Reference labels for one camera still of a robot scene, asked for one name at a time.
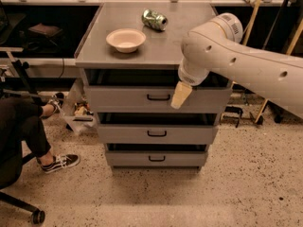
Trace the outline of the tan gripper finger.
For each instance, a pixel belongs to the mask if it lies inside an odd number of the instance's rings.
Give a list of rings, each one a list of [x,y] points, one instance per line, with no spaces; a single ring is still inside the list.
[[[192,92],[192,87],[185,82],[179,81],[174,90],[170,106],[179,109]]]

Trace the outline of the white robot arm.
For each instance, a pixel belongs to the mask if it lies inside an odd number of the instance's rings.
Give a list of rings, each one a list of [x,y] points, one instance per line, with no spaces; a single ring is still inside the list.
[[[303,59],[241,44],[241,21],[220,14],[183,38],[171,106],[180,108],[211,72],[231,79],[284,110],[303,117]]]

